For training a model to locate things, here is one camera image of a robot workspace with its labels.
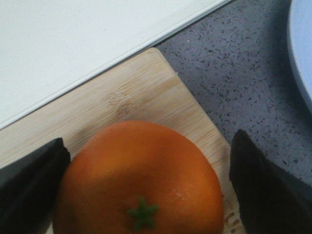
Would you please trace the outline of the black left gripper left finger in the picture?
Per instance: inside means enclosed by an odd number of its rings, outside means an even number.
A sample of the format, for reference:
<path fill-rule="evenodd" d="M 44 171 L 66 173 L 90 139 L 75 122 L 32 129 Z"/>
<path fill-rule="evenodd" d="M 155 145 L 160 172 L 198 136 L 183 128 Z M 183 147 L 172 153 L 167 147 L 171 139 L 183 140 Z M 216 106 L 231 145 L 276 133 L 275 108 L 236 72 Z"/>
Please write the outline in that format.
<path fill-rule="evenodd" d="M 61 178 L 70 163 L 62 138 L 55 138 L 0 170 L 0 232 L 44 234 Z"/>

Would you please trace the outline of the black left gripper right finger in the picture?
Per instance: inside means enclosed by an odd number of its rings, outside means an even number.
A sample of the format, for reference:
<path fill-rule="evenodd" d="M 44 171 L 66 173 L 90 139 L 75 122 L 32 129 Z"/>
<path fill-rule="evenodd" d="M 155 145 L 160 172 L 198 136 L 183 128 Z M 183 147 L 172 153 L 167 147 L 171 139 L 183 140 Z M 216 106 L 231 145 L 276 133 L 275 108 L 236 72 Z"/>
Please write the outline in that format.
<path fill-rule="evenodd" d="M 270 162 L 243 130 L 232 140 L 229 179 L 247 233 L 312 232 L 312 187 Z"/>

